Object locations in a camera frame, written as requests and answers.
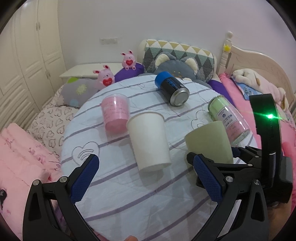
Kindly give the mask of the right human hand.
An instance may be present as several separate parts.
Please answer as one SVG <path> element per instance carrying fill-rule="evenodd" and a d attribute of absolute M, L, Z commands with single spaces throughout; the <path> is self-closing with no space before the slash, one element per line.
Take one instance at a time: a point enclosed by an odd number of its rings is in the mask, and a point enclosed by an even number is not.
<path fill-rule="evenodd" d="M 292 198 L 288 203 L 279 203 L 277 207 L 268 209 L 269 238 L 272 240 L 287 222 L 292 208 Z"/>

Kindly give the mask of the left human hand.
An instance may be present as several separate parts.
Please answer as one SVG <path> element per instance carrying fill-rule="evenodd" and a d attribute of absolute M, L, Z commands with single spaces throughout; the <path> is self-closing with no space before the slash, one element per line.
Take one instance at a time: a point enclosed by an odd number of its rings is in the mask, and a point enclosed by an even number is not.
<path fill-rule="evenodd" d="M 138 239 L 137 239 L 136 237 L 130 235 L 129 237 L 127 237 L 127 238 L 125 239 L 125 241 L 138 241 Z"/>

